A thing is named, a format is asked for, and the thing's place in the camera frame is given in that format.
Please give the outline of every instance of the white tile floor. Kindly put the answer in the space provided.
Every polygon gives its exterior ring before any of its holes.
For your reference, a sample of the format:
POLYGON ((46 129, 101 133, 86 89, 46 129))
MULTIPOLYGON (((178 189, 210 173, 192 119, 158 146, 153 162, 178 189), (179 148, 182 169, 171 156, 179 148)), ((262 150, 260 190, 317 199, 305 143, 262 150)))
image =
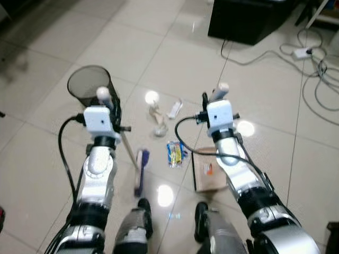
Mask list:
MULTIPOLYGON (((0 205, 7 211, 0 254, 42 253, 66 218, 70 191, 56 134, 64 119, 82 109, 68 94, 66 82, 74 70, 88 64, 109 70, 121 96, 122 121, 133 127, 128 134, 133 149, 151 152, 144 190, 155 228, 149 253, 197 251, 193 215, 200 200, 218 207, 243 239, 250 237, 229 190, 195 194, 190 160, 181 168, 168 167, 165 147, 175 139, 175 121, 168 121, 166 137, 154 138, 144 100, 149 90, 159 92, 160 107, 167 112, 179 96, 182 118, 200 109, 201 93, 210 92, 219 80, 230 85, 234 111, 254 125, 254 135, 245 138, 252 158, 269 173, 281 199, 324 253, 326 224, 339 215, 339 129, 306 107, 300 97, 303 78, 279 59, 240 67, 221 58, 222 41, 207 37, 211 7, 206 0, 48 0, 30 7, 0 32, 0 54, 5 58, 0 63, 0 110, 7 113, 0 119, 0 205), (158 203, 163 184, 173 191, 167 207, 158 203)), ((267 49, 278 50, 284 42, 294 43, 304 25, 293 26, 300 11, 256 46, 229 43, 224 53, 249 60, 267 49)), ((333 33, 321 33, 328 43, 333 33)), ((305 70, 310 68, 306 61, 305 70)), ((309 98, 312 82, 306 91, 309 98)), ((322 96, 337 102, 326 90, 322 96)), ((338 119, 337 114, 322 113, 338 119)), ((205 126, 188 123, 181 134, 192 146, 213 145, 205 126)), ((65 131, 65 152, 74 174, 89 141, 81 126, 65 131)), ((123 217, 137 202, 133 168, 123 147, 117 156, 106 253, 111 253, 123 217)))

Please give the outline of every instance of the white plastic piece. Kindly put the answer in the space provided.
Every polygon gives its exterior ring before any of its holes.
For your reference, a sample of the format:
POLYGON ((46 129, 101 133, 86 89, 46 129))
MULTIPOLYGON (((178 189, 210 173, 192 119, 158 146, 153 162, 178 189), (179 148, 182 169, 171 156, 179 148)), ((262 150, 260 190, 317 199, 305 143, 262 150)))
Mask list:
POLYGON ((96 90, 96 97, 99 101, 109 101, 111 99, 110 91, 105 86, 99 87, 96 90))
POLYGON ((222 99, 229 91, 229 86, 227 83, 219 83, 217 88, 213 91, 209 102, 214 102, 218 99, 222 99))
POLYGON ((216 244, 216 238, 214 236, 210 238, 210 244, 211 244, 210 252, 211 254, 215 254, 217 251, 217 244, 216 244))
POLYGON ((158 125, 153 129, 153 134, 157 137, 164 137, 168 131, 167 125, 164 123, 162 125, 158 125))
POLYGON ((84 111, 87 131, 92 135, 92 139, 97 136, 109 136, 115 138, 115 142, 121 140, 120 134, 113 129, 110 110, 104 106, 87 107, 84 111))
POLYGON ((215 131, 233 128, 232 106, 228 100, 209 103, 207 114, 210 122, 210 128, 207 131, 209 137, 215 131))
POLYGON ((169 119, 175 119, 178 115, 180 109, 182 108, 182 101, 179 100, 176 103, 174 103, 171 112, 167 113, 167 116, 169 119))
POLYGON ((296 49, 296 50, 293 51, 293 53, 292 53, 292 58, 293 58, 295 61, 310 58, 310 57, 311 57, 311 54, 310 54, 310 53, 307 53, 308 50, 310 50, 310 48, 296 49))

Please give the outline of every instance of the colorful candy wrapper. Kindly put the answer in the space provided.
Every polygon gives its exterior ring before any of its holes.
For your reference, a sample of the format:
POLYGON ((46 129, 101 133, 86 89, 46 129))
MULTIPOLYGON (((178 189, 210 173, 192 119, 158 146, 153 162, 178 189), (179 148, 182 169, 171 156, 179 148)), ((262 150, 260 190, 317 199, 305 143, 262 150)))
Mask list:
POLYGON ((184 151, 184 145, 180 142, 170 141, 167 144, 167 158, 168 164, 171 168, 179 167, 187 154, 184 151))

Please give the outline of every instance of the floor tile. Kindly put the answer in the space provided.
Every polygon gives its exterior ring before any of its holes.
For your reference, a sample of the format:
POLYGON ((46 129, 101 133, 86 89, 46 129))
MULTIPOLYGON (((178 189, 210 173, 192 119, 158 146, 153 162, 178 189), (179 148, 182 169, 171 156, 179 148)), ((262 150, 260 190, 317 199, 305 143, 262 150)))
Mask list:
MULTIPOLYGON (((142 88, 140 86, 136 87, 122 111, 122 124, 125 126, 132 126, 132 132, 126 133, 126 136, 134 153, 136 153, 139 148, 146 148, 150 151, 146 170, 180 185, 189 164, 190 156, 184 159, 183 164, 180 167, 170 168, 167 162, 166 145, 169 141, 177 140, 174 133, 174 127, 177 121, 186 116, 195 114, 200 107, 199 105, 183 101, 183 107, 176 120, 169 120, 165 114, 170 112, 178 98, 159 93, 158 105, 165 116, 168 132, 166 136, 158 138, 153 135, 153 129, 156 127, 156 123, 149 115, 149 106, 145 102, 145 95, 149 91, 150 89, 142 88)), ((196 126, 194 121, 183 123, 179 128, 179 134, 188 144, 194 146, 200 129, 201 127, 196 126)), ((122 144, 117 148, 117 156, 124 161, 130 161, 122 144)))
POLYGON ((112 71, 112 76, 137 82, 161 40, 160 36, 111 22, 77 63, 103 65, 112 71))
MULTIPOLYGON (((63 145, 76 178, 85 158, 84 148, 66 140, 63 145)), ((38 249, 69 194, 57 137, 25 124, 0 154, 4 230, 38 249)))
MULTIPOLYGON (((252 125, 254 133, 250 137, 243 136, 244 146, 254 163, 263 172, 268 174, 272 184, 275 187, 276 193, 286 204, 290 180, 294 136, 251 123, 246 121, 246 119, 239 120, 238 123, 240 124, 240 127, 252 125)), ((207 128, 204 126, 197 141, 197 145, 195 146, 196 149, 203 147, 214 147, 213 140, 207 136, 206 130, 207 128)), ((187 169, 183 186, 191 191, 194 191, 193 170, 191 164, 187 169)), ((204 195, 207 198, 213 199, 227 206, 231 206, 240 211, 239 205, 236 203, 230 189, 228 188, 216 192, 213 191, 201 193, 201 195, 204 195)))
MULTIPOLYGON (((112 253, 115 236, 122 220, 138 203, 138 199, 133 196, 134 175, 134 168, 131 164, 118 161, 118 172, 114 179, 114 198, 105 229, 105 253, 112 253)), ((148 243, 148 253, 157 253, 179 187, 147 172, 144 176, 142 196, 150 202, 154 230, 153 236, 148 243), (162 196, 164 194, 161 191, 163 186, 166 186, 168 190, 172 191, 171 194, 173 195, 166 193, 167 195, 162 196)), ((49 241, 63 225, 70 205, 71 203, 69 202, 67 206, 65 206, 56 223, 48 233, 40 250, 44 250, 47 247, 49 241)))
POLYGON ((60 11, 48 29, 33 33, 26 45, 33 50, 75 61, 102 30, 105 20, 85 14, 60 11))
POLYGON ((30 3, 24 11, 21 11, 12 21, 6 22, 1 29, 0 39, 25 46, 32 35, 49 29, 51 24, 61 15, 62 11, 37 3, 30 3))
MULTIPOLYGON (((305 85, 305 99, 307 104, 322 117, 339 124, 339 111, 331 112, 322 108, 316 101, 315 89, 319 78, 310 78, 305 85)), ((338 94, 321 83, 318 89, 318 98, 326 107, 339 108, 338 94)), ((303 99, 300 102, 297 135, 339 148, 338 126, 325 121, 312 112, 303 99)))
POLYGON ((0 254, 35 254, 37 251, 6 232, 0 234, 0 254))
POLYGON ((222 40, 207 36, 212 9, 206 0, 186 0, 167 37, 220 50, 222 40))
POLYGON ((7 115, 0 118, 0 151, 10 141, 10 139, 17 133, 23 122, 7 115))
POLYGON ((227 62, 220 81, 227 82, 233 112, 263 125, 295 133, 301 75, 269 60, 248 66, 227 62))
POLYGON ((48 4, 81 12, 90 16, 110 19, 124 4, 123 0, 49 0, 48 4))
POLYGON ((0 108, 26 120, 69 68, 70 63, 30 50, 18 49, 0 74, 0 108))
POLYGON ((126 0, 113 21, 165 35, 183 0, 126 0))
POLYGON ((194 240, 194 211, 195 206, 205 201, 210 208, 217 208, 226 221, 231 222, 243 240, 251 237, 246 217, 231 208, 219 203, 212 203, 189 190, 181 188, 172 212, 172 219, 169 221, 159 254, 164 253, 187 253, 195 254, 200 244, 194 240))
POLYGON ((216 87, 225 61, 215 50, 166 38, 140 84, 201 103, 201 94, 216 87))
POLYGON ((339 205, 339 150, 297 138, 288 207, 315 241, 326 244, 339 205))
MULTIPOLYGON (((67 118, 83 112, 84 108, 82 104, 76 98, 72 97, 67 90, 68 79, 72 73, 79 68, 80 66, 73 65, 65 73, 51 93, 32 114, 32 117, 29 118, 28 121, 30 123, 57 134, 62 123, 67 118)), ((112 80, 115 90, 120 95, 121 106, 123 106, 135 85, 114 77, 112 77, 112 80)), ((76 122, 70 123, 66 127, 64 135, 83 145, 91 142, 90 135, 87 133, 86 128, 76 122)))

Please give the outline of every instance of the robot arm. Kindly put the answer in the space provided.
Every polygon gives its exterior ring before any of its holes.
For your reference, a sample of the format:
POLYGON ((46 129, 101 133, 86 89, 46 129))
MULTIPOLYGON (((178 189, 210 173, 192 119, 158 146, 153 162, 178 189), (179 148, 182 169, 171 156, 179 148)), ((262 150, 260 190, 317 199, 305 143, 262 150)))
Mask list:
POLYGON ((75 250, 77 253, 103 252, 104 230, 117 172, 115 148, 121 140, 112 124, 113 106, 108 106, 90 106, 84 111, 86 128, 94 144, 83 164, 82 187, 69 215, 69 227, 62 234, 54 253, 74 253, 75 250))
MULTIPOLYGON (((207 135, 213 138, 217 153, 240 156, 237 133, 233 127, 231 103, 224 99, 227 84, 219 84, 210 100, 203 95, 203 112, 197 123, 207 122, 207 135)), ((295 216, 284 206, 268 179, 258 177, 247 163, 232 157, 217 157, 227 175, 230 190, 247 218, 255 239, 255 253, 319 253, 314 240, 303 230, 295 216)))

